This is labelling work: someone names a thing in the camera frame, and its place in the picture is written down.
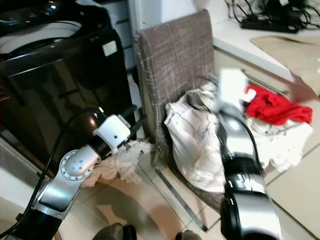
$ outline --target black washing machine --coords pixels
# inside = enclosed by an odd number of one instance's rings
[[[118,114],[131,105],[123,47],[106,9],[73,0],[0,0],[0,134],[30,161],[46,164],[63,124],[79,110]],[[53,173],[98,125],[89,113],[74,122]]]

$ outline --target beige cloth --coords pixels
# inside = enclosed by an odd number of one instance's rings
[[[300,76],[320,95],[320,37],[267,36],[251,42]]]

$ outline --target red cloth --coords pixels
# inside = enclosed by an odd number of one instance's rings
[[[256,96],[246,109],[246,113],[273,125],[283,125],[287,120],[311,123],[312,108],[291,103],[280,94],[270,92],[260,86],[251,85]]]

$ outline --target white countertop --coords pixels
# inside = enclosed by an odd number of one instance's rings
[[[242,29],[237,21],[231,19],[214,24],[212,31],[215,47],[296,84],[301,83],[301,81],[297,81],[297,76],[293,75],[288,68],[251,43],[250,40],[263,36],[320,37],[320,30],[302,30],[298,34],[290,34]]]

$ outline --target plaid upholstered chair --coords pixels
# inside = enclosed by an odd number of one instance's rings
[[[203,191],[191,185],[179,172],[172,154],[172,140],[164,124],[165,106],[177,101],[186,91],[200,87],[203,77],[214,73],[214,49],[210,16],[207,10],[142,30],[135,42],[142,77],[139,80],[142,107],[148,116],[147,130],[157,151],[152,165],[164,183],[170,185],[159,170],[169,169],[200,199],[219,211],[222,194]],[[204,230],[197,216],[179,193],[173,194]]]

